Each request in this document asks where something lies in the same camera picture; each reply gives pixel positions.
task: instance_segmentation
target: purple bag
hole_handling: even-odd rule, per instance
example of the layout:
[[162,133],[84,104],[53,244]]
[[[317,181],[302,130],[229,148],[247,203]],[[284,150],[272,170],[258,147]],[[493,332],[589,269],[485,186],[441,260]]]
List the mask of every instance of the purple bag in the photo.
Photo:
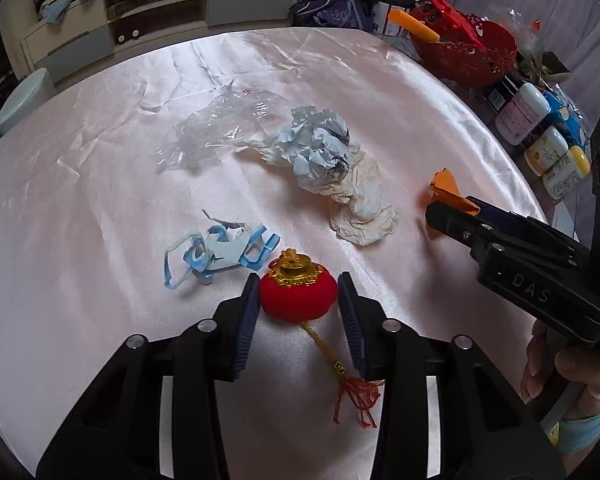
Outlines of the purple bag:
[[369,33],[374,29],[366,0],[298,0],[291,13],[296,27],[358,28]]

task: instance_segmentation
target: red tassel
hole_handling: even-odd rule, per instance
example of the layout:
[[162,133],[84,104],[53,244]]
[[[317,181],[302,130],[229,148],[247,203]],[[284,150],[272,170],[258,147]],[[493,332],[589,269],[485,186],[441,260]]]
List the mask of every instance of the red tassel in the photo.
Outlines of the red tassel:
[[338,421],[340,403],[342,402],[342,396],[346,393],[349,396],[349,399],[351,399],[351,402],[353,402],[353,405],[360,410],[360,420],[358,421],[360,426],[363,428],[377,428],[373,415],[371,415],[371,408],[376,405],[376,402],[378,402],[378,399],[380,398],[378,386],[382,386],[384,381],[371,383],[364,379],[343,374],[338,376],[338,383],[340,384],[340,387],[338,389],[336,409],[333,412],[333,421],[336,424],[340,423]]

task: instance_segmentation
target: white trash can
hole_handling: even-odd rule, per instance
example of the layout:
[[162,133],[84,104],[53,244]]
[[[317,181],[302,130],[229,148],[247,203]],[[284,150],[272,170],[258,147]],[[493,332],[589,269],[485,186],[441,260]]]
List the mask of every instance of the white trash can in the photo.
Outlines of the white trash can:
[[24,79],[0,109],[0,137],[33,110],[56,95],[56,87],[46,68],[39,68]]

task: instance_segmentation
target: metal screw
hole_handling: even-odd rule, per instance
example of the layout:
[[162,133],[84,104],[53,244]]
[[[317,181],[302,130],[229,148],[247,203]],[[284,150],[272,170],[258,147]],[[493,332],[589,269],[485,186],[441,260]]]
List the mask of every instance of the metal screw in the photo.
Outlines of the metal screw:
[[474,345],[474,342],[471,340],[469,336],[459,335],[454,339],[454,343],[458,348],[462,350],[468,350]]
[[140,334],[130,335],[126,340],[126,345],[132,349],[140,348],[143,344],[144,337],[142,337]]
[[216,328],[218,328],[218,323],[213,319],[203,319],[198,323],[200,332],[213,332]]
[[397,319],[385,319],[382,322],[382,328],[384,328],[387,332],[398,332],[402,328],[400,321]]

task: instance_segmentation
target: red bowl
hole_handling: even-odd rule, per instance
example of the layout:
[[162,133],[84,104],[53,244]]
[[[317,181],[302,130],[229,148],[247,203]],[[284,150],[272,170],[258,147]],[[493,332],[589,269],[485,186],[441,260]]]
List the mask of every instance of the red bowl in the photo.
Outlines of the red bowl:
[[467,43],[427,43],[412,34],[411,41],[423,65],[438,77],[472,88],[495,84],[502,79],[513,68],[518,49],[516,40],[497,23],[475,22],[475,26],[482,27],[480,39],[486,52]]

